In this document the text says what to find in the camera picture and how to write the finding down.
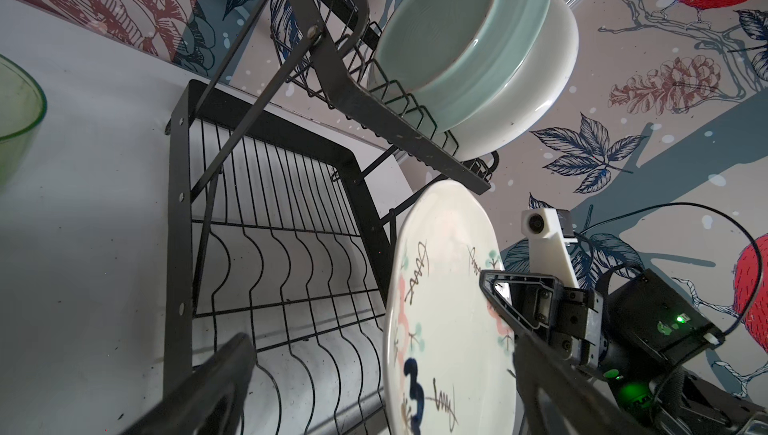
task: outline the black metal dish rack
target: black metal dish rack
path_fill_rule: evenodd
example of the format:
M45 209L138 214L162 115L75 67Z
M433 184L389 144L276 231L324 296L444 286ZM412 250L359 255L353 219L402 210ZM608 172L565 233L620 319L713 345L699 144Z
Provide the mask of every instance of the black metal dish rack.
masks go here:
M210 84L187 85L167 128L163 392L246 332L259 369L249 390L259 393L245 401L241 430L368 433L369 421L387 423L380 360L395 220L421 190L380 219L365 177L399 148L442 173L432 183L452 178L481 194L498 156L490 168L457 161L458 141L437 133L396 80L382 74L381 86L361 87L377 65L380 33L367 0L287 0L299 31L289 40L274 30L281 66L263 94L249 104L217 89L268 1L258 2ZM285 82L392 146L361 171L347 148L265 111ZM389 91L396 96L382 96ZM396 113L398 100L405 108ZM404 118L415 114L415 124Z

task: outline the screw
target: screw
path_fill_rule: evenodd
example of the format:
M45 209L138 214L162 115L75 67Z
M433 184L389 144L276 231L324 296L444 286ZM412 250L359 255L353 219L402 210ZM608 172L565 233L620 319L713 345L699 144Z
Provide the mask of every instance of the screw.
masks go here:
M534 214L528 219L528 227L534 233L542 233L544 231L544 219L540 214Z
M308 29L308 30L306 31L306 35L307 35L308 37L310 37L310 38L314 38L315 36L317 36L317 33L318 33L317 25L312 25L312 26L310 27L310 29Z

